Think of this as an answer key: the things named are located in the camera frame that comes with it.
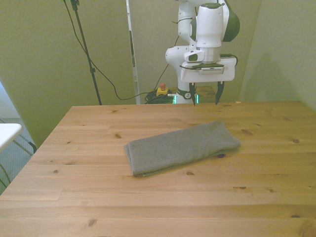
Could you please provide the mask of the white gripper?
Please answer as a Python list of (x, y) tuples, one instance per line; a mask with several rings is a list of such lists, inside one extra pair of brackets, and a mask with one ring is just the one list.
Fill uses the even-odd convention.
[(181, 68), (180, 79), (189, 83), (189, 93), (194, 105), (196, 105), (197, 82), (217, 82), (215, 104), (217, 105), (222, 96), (225, 81), (232, 81), (235, 78), (235, 58), (224, 58), (217, 63), (203, 64), (201, 62), (184, 62)]

